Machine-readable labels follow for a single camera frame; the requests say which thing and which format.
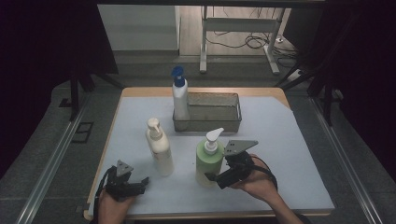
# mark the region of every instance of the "black curtain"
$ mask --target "black curtain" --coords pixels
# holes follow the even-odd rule
[[[93,1],[1,1],[1,176],[19,155],[50,103],[70,78],[118,73]]]
[[[391,1],[367,2],[334,63],[341,109],[396,180],[396,39]]]

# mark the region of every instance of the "white pump bottle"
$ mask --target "white pump bottle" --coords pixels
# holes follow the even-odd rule
[[[163,176],[172,174],[174,171],[174,164],[171,148],[158,119],[152,118],[148,120],[146,138],[158,172]]]
[[[174,83],[172,93],[174,98],[175,120],[190,120],[189,112],[189,84],[183,77],[183,67],[176,66],[172,71]]]

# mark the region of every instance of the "white table surface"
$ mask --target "white table surface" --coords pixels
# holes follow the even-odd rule
[[[279,193],[293,210],[329,214],[334,205],[318,173],[292,111],[273,97],[239,97],[242,122],[238,133],[222,134],[224,146],[231,139],[258,140],[247,152],[255,153],[276,176]],[[131,183],[149,176],[146,192],[128,215],[145,217],[222,217],[230,214],[272,214],[264,202],[242,190],[201,187],[195,180],[195,150],[205,133],[176,133],[171,97],[122,97],[108,140],[97,182],[105,171],[122,160],[134,167]],[[170,141],[175,171],[162,177],[155,170],[145,137],[147,120],[155,117]],[[223,162],[221,171],[228,169]],[[93,202],[88,215],[93,215]]]

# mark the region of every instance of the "pump bottle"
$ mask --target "pump bottle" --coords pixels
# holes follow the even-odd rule
[[[175,108],[175,120],[190,120],[189,102],[188,102],[188,82],[183,77],[183,67],[176,66],[172,70],[174,83],[172,93]]]
[[[158,172],[163,176],[172,174],[174,171],[174,164],[171,148],[158,119],[152,118],[148,120],[146,138]]]
[[[223,128],[213,130],[206,134],[206,139],[197,146],[195,179],[204,187],[212,187],[215,181],[210,181],[205,173],[218,175],[224,155],[224,146],[218,141],[218,137],[224,131]]]

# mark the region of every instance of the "metal rail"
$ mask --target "metal rail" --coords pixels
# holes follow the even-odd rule
[[[327,134],[328,138],[331,141],[334,154],[339,160],[340,165],[346,175],[346,179],[348,180],[350,187],[352,187],[352,190],[354,191],[359,203],[361,204],[361,208],[366,215],[367,220],[371,224],[382,224],[381,217],[379,216],[375,208],[375,204],[370,198],[370,195],[368,194],[366,188],[361,183],[361,180],[359,179],[359,176],[353,168],[352,163],[350,162],[343,146],[341,145],[337,137],[337,134],[335,133],[334,129],[327,124],[325,118],[323,118],[321,113],[322,109],[320,104],[318,103],[318,99],[310,98],[310,101],[316,110],[318,119],[324,132]]]
[[[40,204],[42,203],[48,188],[50,187],[50,183],[52,182],[52,179],[55,176],[62,159],[64,158],[64,153],[66,152],[70,141],[73,138],[73,134],[76,131],[76,128],[78,127],[78,124],[84,115],[84,112],[86,111],[90,98],[91,96],[89,94],[84,97],[83,105],[76,115],[76,118],[74,121],[69,121],[61,140],[51,154],[44,171],[41,173],[41,176],[35,183],[35,186],[15,223],[32,223],[33,218],[35,217],[35,214],[37,213],[37,210],[40,207]]]

